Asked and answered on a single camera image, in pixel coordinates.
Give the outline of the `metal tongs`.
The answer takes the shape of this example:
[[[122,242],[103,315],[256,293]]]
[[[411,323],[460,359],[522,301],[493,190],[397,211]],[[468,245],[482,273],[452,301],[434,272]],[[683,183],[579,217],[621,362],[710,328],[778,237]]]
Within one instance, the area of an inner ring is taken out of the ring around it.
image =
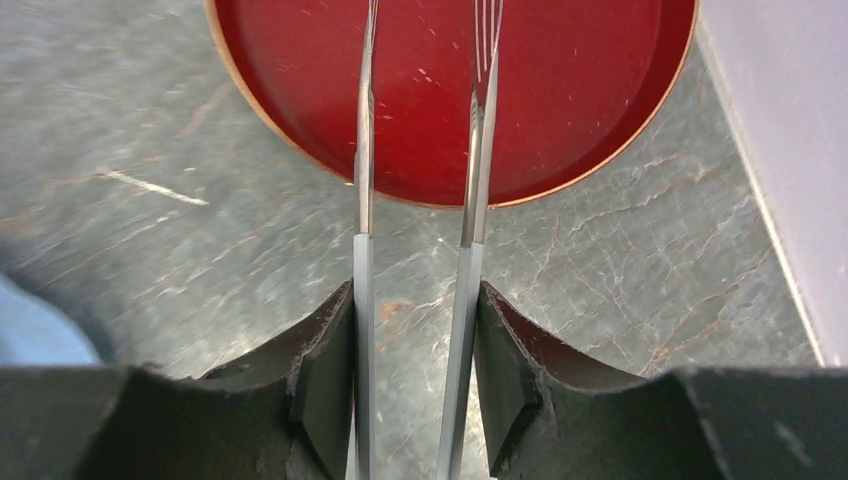
[[[378,6],[378,2],[371,1],[367,7],[359,74],[353,172],[353,186],[357,193],[356,231],[353,237],[356,324],[354,427],[356,476],[359,479],[374,478],[376,465],[373,66]],[[476,1],[473,4],[474,55],[471,67],[469,151],[437,461],[437,476],[440,479],[457,479],[461,473],[495,139],[503,10],[504,4],[501,1]]]

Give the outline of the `blue three-tier cake stand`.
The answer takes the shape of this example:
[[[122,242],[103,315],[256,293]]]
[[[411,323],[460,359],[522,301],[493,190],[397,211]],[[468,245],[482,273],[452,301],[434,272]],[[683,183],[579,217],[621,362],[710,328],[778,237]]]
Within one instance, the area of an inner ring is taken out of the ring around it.
[[[100,365],[89,337],[61,310],[1,277],[1,365]]]

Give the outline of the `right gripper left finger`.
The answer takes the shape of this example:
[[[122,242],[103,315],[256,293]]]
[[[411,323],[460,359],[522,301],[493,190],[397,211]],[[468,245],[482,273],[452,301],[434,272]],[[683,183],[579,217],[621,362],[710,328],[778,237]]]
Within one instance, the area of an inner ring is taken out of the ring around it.
[[[5,479],[342,479],[353,289],[199,378],[144,366],[5,366]]]

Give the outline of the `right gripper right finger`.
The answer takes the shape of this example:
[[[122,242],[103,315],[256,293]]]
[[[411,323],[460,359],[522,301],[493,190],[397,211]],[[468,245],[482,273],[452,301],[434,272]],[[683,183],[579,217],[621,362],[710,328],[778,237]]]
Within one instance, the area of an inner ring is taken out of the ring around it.
[[[491,284],[474,345],[497,479],[843,479],[843,368],[614,368],[522,315]]]

